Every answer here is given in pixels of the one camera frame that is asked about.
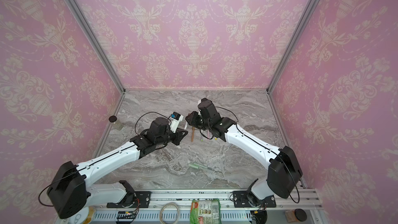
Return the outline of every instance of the wooden stick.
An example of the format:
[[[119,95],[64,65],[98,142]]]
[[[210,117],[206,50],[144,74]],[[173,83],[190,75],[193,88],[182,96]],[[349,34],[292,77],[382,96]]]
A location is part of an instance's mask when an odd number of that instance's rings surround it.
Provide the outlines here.
[[[193,133],[195,132],[195,127],[192,127],[192,137],[191,137],[191,142],[193,142]]]

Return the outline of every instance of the green snack bag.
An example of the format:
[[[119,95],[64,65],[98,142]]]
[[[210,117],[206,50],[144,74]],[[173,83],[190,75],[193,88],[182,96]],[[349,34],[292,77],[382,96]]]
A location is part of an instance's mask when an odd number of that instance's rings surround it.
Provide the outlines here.
[[[190,224],[221,224],[220,201],[192,201]]]

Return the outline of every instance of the black lid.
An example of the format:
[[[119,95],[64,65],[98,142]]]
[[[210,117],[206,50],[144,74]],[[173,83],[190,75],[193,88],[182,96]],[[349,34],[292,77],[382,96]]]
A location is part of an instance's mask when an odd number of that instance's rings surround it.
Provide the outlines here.
[[[115,115],[112,115],[111,117],[109,117],[109,122],[113,123],[117,120],[117,117]]]
[[[295,209],[295,216],[301,222],[307,220],[307,213],[301,208]]]

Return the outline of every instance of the pink wall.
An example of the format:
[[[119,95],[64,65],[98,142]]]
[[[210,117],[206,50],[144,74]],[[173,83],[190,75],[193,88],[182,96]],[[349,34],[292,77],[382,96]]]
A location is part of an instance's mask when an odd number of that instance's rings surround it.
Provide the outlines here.
[[[62,0],[1,0],[0,53],[1,222],[54,223],[38,193],[91,158],[120,93]]]
[[[321,0],[273,97],[331,224],[397,223],[396,0]]]
[[[266,88],[308,0],[77,0],[126,88]]]

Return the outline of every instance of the marble tabletop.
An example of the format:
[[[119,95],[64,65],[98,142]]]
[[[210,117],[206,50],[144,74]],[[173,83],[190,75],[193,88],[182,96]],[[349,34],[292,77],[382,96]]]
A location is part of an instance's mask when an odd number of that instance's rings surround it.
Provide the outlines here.
[[[178,112],[184,117],[198,111],[198,100],[206,97],[216,106],[233,111],[239,118],[239,125],[256,137],[270,144],[283,147],[275,117],[272,113],[265,90],[251,91],[128,91],[117,114],[124,123],[121,131],[111,130],[101,154],[109,152],[134,137],[134,125],[146,112],[155,111],[165,116]],[[218,108],[222,117],[234,116]],[[137,132],[149,128],[158,115],[150,113],[137,124]],[[199,130],[192,127],[179,146],[168,144],[138,161],[128,163],[109,173],[97,183],[114,183],[127,180],[136,189],[177,189],[177,188],[229,188],[249,187],[257,178],[267,176],[260,163],[246,152],[227,144],[221,139],[203,138]],[[188,166],[196,162],[214,171],[199,170]]]

